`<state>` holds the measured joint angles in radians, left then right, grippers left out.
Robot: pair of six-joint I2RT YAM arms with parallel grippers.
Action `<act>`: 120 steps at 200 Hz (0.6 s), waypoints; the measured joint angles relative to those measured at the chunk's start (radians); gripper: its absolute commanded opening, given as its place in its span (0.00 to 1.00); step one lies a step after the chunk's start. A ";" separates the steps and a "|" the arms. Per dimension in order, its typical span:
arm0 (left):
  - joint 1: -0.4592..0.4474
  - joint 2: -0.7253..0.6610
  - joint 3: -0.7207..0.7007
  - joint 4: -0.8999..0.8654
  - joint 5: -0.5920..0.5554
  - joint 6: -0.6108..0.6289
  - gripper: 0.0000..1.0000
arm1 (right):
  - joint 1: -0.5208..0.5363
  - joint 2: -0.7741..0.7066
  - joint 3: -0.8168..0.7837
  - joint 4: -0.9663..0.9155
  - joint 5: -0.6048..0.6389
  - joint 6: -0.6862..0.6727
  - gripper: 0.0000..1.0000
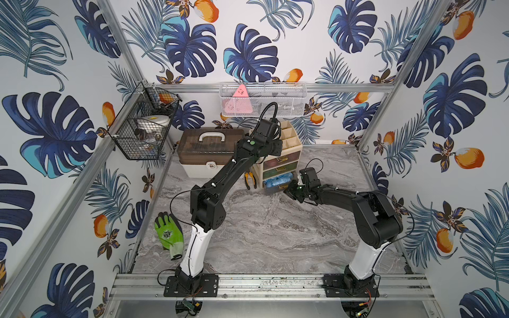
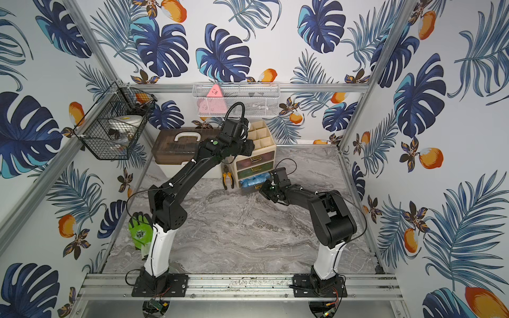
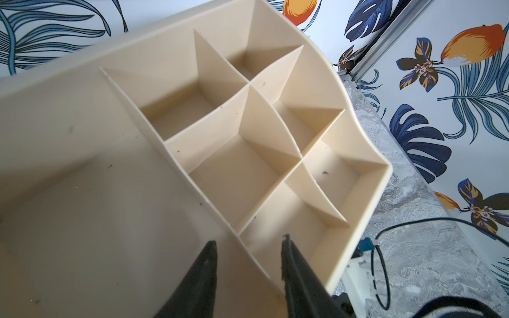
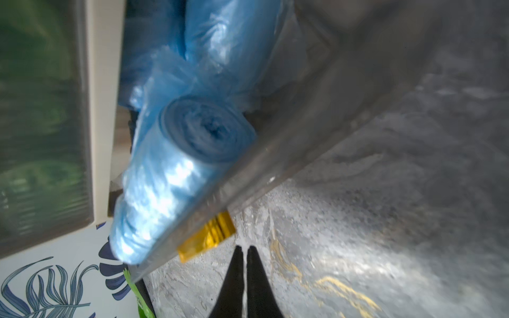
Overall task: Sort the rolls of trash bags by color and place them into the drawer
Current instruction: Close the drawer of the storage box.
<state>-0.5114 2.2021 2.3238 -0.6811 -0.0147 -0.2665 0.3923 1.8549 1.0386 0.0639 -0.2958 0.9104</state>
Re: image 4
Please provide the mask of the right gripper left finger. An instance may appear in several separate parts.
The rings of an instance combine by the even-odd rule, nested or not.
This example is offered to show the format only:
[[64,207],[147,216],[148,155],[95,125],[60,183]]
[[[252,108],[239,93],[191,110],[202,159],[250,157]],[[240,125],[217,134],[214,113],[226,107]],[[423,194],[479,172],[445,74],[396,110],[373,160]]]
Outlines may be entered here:
[[244,293],[244,260],[243,251],[236,246],[227,269],[217,302],[209,318],[241,318]]

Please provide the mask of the clear lowest drawer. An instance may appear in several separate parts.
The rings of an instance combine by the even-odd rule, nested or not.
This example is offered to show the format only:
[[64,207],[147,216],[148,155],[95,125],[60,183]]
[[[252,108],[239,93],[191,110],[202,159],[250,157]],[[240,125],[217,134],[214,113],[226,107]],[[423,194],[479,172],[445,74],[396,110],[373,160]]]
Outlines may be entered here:
[[291,1],[258,108],[242,112],[186,59],[186,5],[136,28],[126,22],[121,97],[139,111],[133,150],[156,116],[181,98],[203,98],[241,112],[256,139],[210,186],[146,260],[128,265],[133,281],[156,270],[226,210],[250,204],[337,141],[377,116],[418,79],[436,46],[441,17],[428,1]]

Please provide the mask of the clear bottom drawer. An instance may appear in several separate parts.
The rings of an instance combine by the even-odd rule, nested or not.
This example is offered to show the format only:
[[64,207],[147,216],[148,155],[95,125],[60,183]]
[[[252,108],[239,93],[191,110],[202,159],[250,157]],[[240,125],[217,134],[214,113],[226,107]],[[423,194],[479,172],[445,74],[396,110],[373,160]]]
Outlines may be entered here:
[[1,2],[1,256],[89,225],[83,1]]

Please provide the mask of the blue roll top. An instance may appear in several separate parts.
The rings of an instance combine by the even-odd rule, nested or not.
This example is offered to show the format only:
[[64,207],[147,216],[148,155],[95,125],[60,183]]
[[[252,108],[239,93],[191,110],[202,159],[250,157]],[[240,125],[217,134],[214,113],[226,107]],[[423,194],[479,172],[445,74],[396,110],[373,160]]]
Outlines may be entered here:
[[163,108],[123,174],[109,236],[113,255],[128,265],[146,260],[256,137],[241,112],[203,98]]

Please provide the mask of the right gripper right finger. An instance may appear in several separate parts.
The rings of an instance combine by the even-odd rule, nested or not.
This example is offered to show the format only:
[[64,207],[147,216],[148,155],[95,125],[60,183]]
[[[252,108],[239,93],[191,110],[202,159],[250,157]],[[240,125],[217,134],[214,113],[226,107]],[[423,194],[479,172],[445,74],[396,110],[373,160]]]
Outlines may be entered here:
[[255,246],[247,252],[248,318],[283,318]]

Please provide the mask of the beige drawer organizer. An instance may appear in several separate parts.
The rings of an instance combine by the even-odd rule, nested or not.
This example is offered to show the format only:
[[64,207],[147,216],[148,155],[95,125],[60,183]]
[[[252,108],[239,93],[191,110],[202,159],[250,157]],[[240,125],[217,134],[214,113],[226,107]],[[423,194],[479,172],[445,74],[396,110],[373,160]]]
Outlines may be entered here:
[[89,225],[92,225],[104,221],[108,216],[111,158],[126,3],[124,1],[83,2],[86,10],[91,189],[94,216]]

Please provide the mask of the blue roll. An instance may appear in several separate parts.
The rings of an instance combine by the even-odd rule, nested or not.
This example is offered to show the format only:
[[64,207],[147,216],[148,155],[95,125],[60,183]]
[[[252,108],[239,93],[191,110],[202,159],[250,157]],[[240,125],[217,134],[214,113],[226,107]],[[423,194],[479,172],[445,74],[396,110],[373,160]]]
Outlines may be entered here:
[[241,112],[203,98],[163,108],[123,174],[109,236],[113,255],[128,265],[146,260],[256,137]]
[[258,108],[258,84],[291,1],[187,1],[186,59],[242,112]]

